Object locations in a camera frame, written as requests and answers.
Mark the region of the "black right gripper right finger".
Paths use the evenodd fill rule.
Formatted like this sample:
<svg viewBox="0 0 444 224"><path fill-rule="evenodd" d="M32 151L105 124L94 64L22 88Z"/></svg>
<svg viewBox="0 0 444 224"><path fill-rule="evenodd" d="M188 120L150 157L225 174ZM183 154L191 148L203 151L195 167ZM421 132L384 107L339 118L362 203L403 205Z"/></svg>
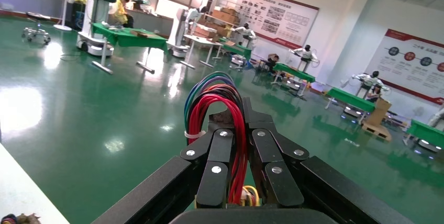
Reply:
<svg viewBox="0 0 444 224"><path fill-rule="evenodd" d="M296 172L309 151L278 133L271 115L252 108L242 98L247 130L248 159L261 202L277 208L300 208L304 196Z"/></svg>

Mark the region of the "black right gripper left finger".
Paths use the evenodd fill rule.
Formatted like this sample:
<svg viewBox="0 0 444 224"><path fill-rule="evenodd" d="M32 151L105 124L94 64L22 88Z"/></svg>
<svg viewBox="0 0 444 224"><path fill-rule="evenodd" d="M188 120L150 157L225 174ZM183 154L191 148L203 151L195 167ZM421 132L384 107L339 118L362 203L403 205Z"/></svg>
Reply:
<svg viewBox="0 0 444 224"><path fill-rule="evenodd" d="M235 123L229 110L211 114L207 132L180 153L184 169L180 179L180 202L185 209L235 209L230 191L236 156Z"/></svg>

